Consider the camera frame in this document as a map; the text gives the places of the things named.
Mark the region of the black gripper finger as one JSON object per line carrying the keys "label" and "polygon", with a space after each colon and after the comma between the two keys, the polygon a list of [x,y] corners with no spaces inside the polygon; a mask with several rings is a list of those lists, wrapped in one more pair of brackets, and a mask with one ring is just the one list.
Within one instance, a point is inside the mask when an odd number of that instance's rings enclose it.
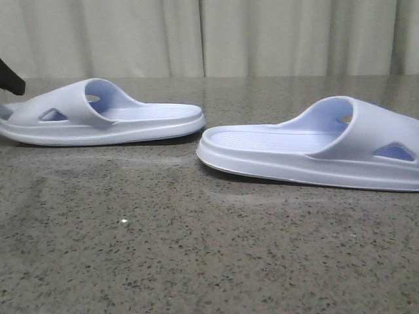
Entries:
{"label": "black gripper finger", "polygon": [[22,96],[26,90],[26,82],[20,78],[3,60],[0,60],[0,88]]}

